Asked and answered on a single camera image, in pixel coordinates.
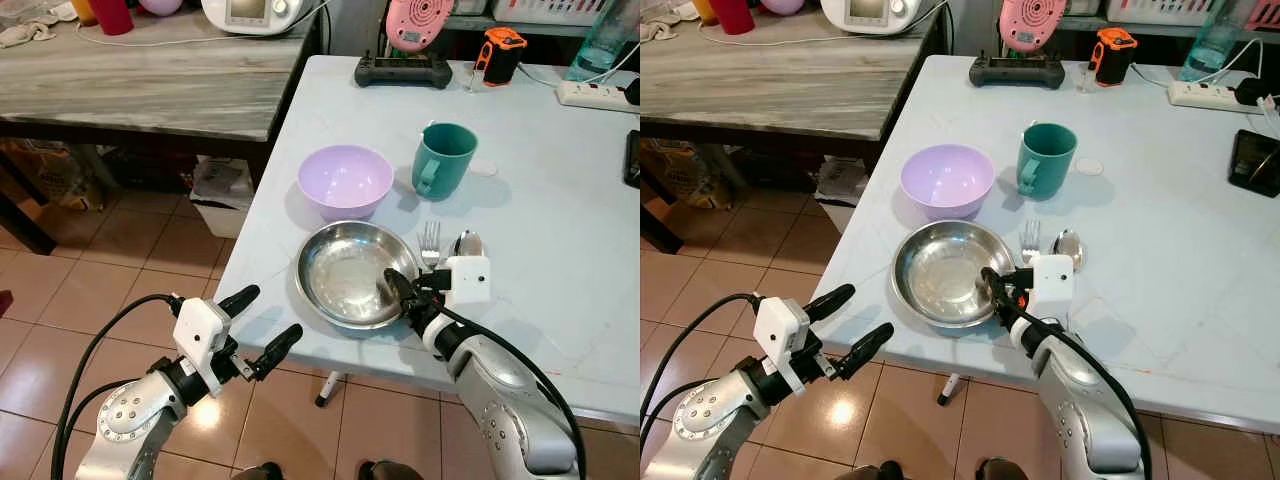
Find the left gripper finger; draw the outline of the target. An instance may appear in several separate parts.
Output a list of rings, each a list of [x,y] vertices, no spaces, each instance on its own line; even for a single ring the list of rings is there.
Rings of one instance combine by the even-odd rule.
[[[837,362],[837,376],[849,380],[859,369],[870,362],[881,347],[893,335],[892,323],[882,323],[855,342],[849,353]]]
[[[262,381],[285,360],[305,330],[300,324],[293,324],[268,343],[264,352],[251,364],[253,370],[251,379]]]
[[[855,292],[856,289],[852,284],[841,284],[808,303],[805,314],[812,323],[822,321],[840,311],[852,298]]]
[[[218,306],[228,317],[237,317],[251,306],[260,292],[259,285],[247,285],[242,291],[221,300]]]

